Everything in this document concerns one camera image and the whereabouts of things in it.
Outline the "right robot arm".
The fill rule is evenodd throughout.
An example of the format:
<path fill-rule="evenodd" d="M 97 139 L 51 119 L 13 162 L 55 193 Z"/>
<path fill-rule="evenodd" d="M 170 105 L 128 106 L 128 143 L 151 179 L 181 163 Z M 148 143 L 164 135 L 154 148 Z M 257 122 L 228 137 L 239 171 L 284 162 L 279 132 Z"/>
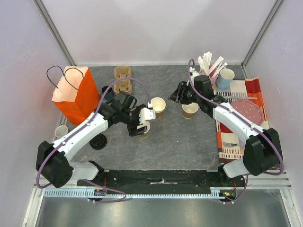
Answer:
<path fill-rule="evenodd" d="M 217 181 L 220 185 L 228 186 L 239 175 L 268 174 L 276 166 L 284 169 L 278 132 L 255 125 L 232 108 L 226 99 L 214 95 L 208 76 L 199 75 L 189 81 L 181 81 L 169 99 L 182 105 L 198 104 L 202 112 L 221 122 L 245 142 L 242 158 L 219 167 Z"/>

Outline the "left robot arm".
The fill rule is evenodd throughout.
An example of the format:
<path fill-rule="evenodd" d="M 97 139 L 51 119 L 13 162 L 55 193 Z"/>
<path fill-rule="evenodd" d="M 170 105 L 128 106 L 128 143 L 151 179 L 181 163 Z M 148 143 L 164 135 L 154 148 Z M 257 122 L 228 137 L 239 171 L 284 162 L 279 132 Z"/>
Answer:
<path fill-rule="evenodd" d="M 77 152 L 94 137 L 117 123 L 127 126 L 129 135 L 142 135 L 146 121 L 155 118 L 152 103 L 137 105 L 134 96 L 124 92 L 114 99 L 102 102 L 95 112 L 67 135 L 52 143 L 42 142 L 38 147 L 36 169 L 50 185 L 60 188 L 73 180 L 88 180 L 93 186 L 104 181 L 102 169 L 94 161 L 72 162 Z"/>

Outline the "brown paper cup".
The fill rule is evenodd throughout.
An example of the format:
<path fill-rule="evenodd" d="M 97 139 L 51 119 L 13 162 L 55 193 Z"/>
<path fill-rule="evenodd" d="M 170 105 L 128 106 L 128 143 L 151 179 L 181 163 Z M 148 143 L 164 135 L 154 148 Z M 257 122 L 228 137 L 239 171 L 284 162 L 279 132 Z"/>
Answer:
<path fill-rule="evenodd" d="M 164 110 L 166 108 L 165 100 L 160 97 L 155 97 L 155 98 L 151 99 L 151 103 L 152 103 L 153 109 L 156 113 L 156 118 L 161 118 L 163 116 Z"/>
<path fill-rule="evenodd" d="M 191 103 L 188 105 L 182 105 L 183 116 L 186 119 L 191 119 L 198 111 L 199 105 L 197 103 Z"/>
<path fill-rule="evenodd" d="M 141 137 L 141 138 L 145 138 L 145 137 L 147 137 L 148 135 L 149 135 L 149 131 L 150 131 L 150 127 L 151 127 L 151 125 L 150 125 L 150 122 L 149 121 L 146 121 L 146 122 L 144 122 L 142 125 L 139 125 L 137 128 L 140 128 L 140 127 L 143 127 L 143 126 L 147 126 L 147 131 L 145 132 L 145 134 L 144 135 L 142 135 L 142 136 L 139 136 L 139 137 Z"/>

